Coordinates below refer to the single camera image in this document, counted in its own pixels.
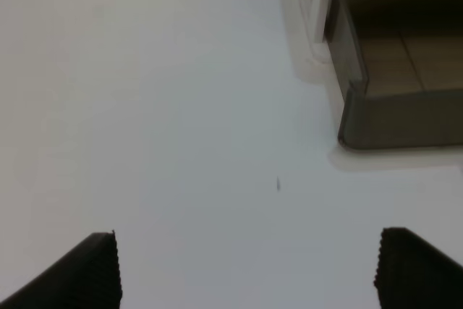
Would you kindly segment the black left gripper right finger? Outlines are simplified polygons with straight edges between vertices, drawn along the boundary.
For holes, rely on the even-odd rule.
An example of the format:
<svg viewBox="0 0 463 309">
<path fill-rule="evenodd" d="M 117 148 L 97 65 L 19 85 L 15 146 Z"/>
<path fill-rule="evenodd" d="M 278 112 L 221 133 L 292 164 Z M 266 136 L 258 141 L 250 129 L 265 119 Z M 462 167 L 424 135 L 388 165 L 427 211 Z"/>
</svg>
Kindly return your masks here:
<svg viewBox="0 0 463 309">
<path fill-rule="evenodd" d="M 404 227 L 383 229 L 373 284 L 382 308 L 462 307 L 462 266 Z"/>
</svg>

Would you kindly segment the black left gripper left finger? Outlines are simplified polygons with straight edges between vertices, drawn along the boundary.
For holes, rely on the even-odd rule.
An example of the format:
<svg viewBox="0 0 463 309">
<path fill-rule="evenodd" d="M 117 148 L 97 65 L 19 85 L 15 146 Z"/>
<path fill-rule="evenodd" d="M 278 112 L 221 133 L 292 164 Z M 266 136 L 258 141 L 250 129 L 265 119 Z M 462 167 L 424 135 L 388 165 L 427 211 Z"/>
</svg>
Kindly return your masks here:
<svg viewBox="0 0 463 309">
<path fill-rule="evenodd" d="M 1 307 L 119 308 L 122 295 L 116 235 L 95 232 L 1 301 Z"/>
</svg>

